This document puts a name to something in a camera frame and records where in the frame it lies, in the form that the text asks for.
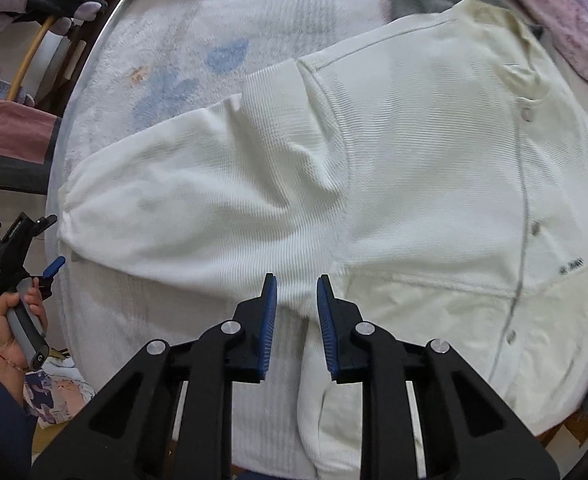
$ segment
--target bed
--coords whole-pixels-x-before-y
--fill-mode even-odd
[[[516,0],[509,1],[531,21]],[[47,212],[58,213],[58,188],[76,165],[96,151],[152,124],[238,92],[245,75],[378,27],[388,20],[387,0],[121,0],[100,32],[71,93],[53,155]],[[558,53],[552,58],[588,112],[588,84]],[[234,309],[182,303],[180,290],[133,278],[83,260],[46,234],[53,260],[68,260],[56,282],[62,326],[85,379],[103,386],[152,338],[172,344],[197,338]],[[163,309],[156,306],[162,303]],[[191,322],[190,310],[209,317]],[[279,338],[279,330],[295,334]],[[306,322],[280,311],[273,366],[286,368],[286,384],[269,377],[262,388],[235,387],[235,464],[284,478],[315,478],[298,437],[296,397]],[[561,422],[588,388],[588,367],[576,390],[537,433]],[[239,410],[247,403],[249,408]],[[261,413],[288,406],[280,431],[261,425]],[[286,450],[265,463],[253,435]]]

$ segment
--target wrist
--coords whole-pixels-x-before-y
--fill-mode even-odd
[[[23,383],[25,373],[0,356],[0,383],[20,406],[23,405]]]

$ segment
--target person's arm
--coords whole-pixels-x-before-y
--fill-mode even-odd
[[[30,310],[36,314],[43,328],[47,317],[38,289],[38,281],[25,296]],[[32,437],[36,417],[27,412],[23,401],[24,370],[27,362],[10,330],[5,314],[19,302],[18,294],[0,297],[0,450],[22,476],[32,464]]]

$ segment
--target silver bolt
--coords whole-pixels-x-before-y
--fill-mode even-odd
[[[445,352],[450,350],[450,343],[445,341],[445,339],[435,339],[430,343],[430,346],[437,354],[445,354]]]
[[[165,351],[165,343],[160,339],[155,339],[154,341],[150,341],[148,346],[146,347],[148,354],[151,355],[159,355]]]
[[[356,332],[358,332],[361,335],[373,334],[375,330],[376,330],[376,327],[374,325],[372,325],[372,323],[368,323],[367,321],[361,321],[356,326]]]
[[[226,321],[220,326],[220,329],[224,334],[235,334],[241,330],[241,324],[234,320]]]

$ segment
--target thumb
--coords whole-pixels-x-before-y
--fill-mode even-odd
[[[0,316],[7,314],[7,309],[13,306],[17,306],[20,298],[18,292],[9,294],[5,292],[0,296]]]

